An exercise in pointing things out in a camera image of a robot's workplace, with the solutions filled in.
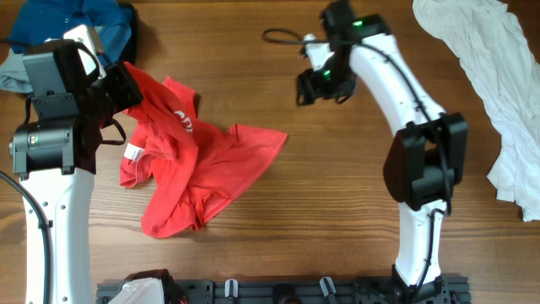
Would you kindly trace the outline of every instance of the blue shirt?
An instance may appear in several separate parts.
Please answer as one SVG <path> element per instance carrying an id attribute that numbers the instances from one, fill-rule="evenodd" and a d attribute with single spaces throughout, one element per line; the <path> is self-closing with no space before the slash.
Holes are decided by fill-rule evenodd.
<path id="1" fill-rule="evenodd" d="M 48 38 L 61 39 L 68 30 L 86 24 L 98 30 L 105 54 L 115 62 L 131 37 L 131 17 L 130 9 L 120 8 L 113 0 L 29 0 L 9 39 L 40 44 Z M 15 53 L 25 51 L 21 46 L 12 48 Z"/>

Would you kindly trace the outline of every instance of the crumpled garment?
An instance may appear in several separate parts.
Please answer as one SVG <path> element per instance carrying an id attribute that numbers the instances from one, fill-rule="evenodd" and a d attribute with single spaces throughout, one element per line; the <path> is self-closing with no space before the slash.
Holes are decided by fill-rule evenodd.
<path id="1" fill-rule="evenodd" d="M 28 0 L 19 11 L 9 39 L 36 45 L 61 39 L 64 33 L 81 24 L 99 27 L 105 53 L 115 62 L 132 35 L 131 11 L 122 10 L 114 0 Z M 12 46 L 16 54 L 25 47 Z"/>
<path id="2" fill-rule="evenodd" d="M 413 2 L 420 26 L 459 57 L 501 135 L 488 174 L 497 199 L 516 201 L 524 221 L 540 220 L 540 66 L 506 9 L 495 0 Z"/>
<path id="3" fill-rule="evenodd" d="M 6 61 L 0 65 L 0 89 L 17 93 L 30 93 L 32 86 L 23 64 L 24 54 L 9 49 Z"/>
<path id="4" fill-rule="evenodd" d="M 151 176 L 158 184 L 141 219 L 143 233 L 167 237 L 200 229 L 270 166 L 287 134 L 241 124 L 223 133 L 197 118 L 193 90 L 127 67 L 144 100 L 126 110 L 138 124 L 121 162 L 120 184 L 133 187 Z"/>

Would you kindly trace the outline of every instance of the red shirt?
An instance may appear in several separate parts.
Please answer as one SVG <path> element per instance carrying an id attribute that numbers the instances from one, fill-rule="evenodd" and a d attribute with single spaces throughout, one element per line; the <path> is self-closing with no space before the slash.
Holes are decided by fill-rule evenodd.
<path id="1" fill-rule="evenodd" d="M 241 124 L 223 133 L 197 119 L 193 90 L 127 67 L 144 100 L 125 111 L 138 125 L 121 162 L 120 184 L 133 187 L 154 176 L 158 187 L 141 219 L 145 234 L 199 229 L 270 166 L 287 134 Z"/>

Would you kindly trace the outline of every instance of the white cloth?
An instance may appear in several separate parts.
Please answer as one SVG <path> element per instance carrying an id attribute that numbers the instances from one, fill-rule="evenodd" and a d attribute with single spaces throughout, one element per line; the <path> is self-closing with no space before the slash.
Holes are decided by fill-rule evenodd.
<path id="1" fill-rule="evenodd" d="M 0 66 L 0 89 L 29 93 L 32 86 L 23 64 L 23 54 L 15 54 L 9 48 L 8 58 Z"/>
<path id="2" fill-rule="evenodd" d="M 497 199 L 516 201 L 524 221 L 540 220 L 540 66 L 506 9 L 496 0 L 413 2 L 418 23 L 459 57 L 501 134 L 488 174 Z"/>

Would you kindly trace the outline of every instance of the wooden table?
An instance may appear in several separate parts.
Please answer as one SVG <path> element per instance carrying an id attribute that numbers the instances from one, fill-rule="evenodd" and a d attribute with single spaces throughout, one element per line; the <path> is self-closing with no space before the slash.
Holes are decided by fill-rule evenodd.
<path id="1" fill-rule="evenodd" d="M 169 75 L 195 89 L 202 96 L 199 116 L 206 122 L 274 128 L 288 133 L 289 140 L 258 182 L 202 231 L 164 240 L 140 229 L 155 183 L 136 190 L 120 187 L 124 149 L 101 147 L 89 227 L 94 285 L 159 268 L 168 268 L 177 279 L 212 280 L 390 273 L 399 218 L 381 174 L 392 142 L 385 118 L 362 84 L 341 106 L 328 101 L 297 108 L 294 79 L 309 63 L 298 58 L 297 47 L 260 38 L 273 26 L 321 35 L 317 19 L 326 5 L 136 3 L 140 68 L 159 81 Z M 9 32 L 19 7 L 18 2 L 0 7 L 1 36 Z M 514 204 L 495 200 L 486 174 L 500 152 L 500 136 L 457 58 L 419 27 L 409 1 L 356 1 L 354 8 L 358 15 L 382 14 L 425 89 L 448 112 L 460 111 L 469 121 L 465 176 L 443 227 L 441 267 L 470 278 L 474 303 L 539 302 L 540 223 L 521 222 Z M 530 1 L 511 6 L 537 56 L 539 9 Z M 8 141 L 23 117 L 23 99 L 0 92 L 2 171 L 12 171 Z M 131 134 L 135 122 L 123 115 L 118 119 Z M 115 131 L 104 134 L 115 136 Z M 21 198 L 0 183 L 0 303 L 24 302 L 25 254 Z"/>

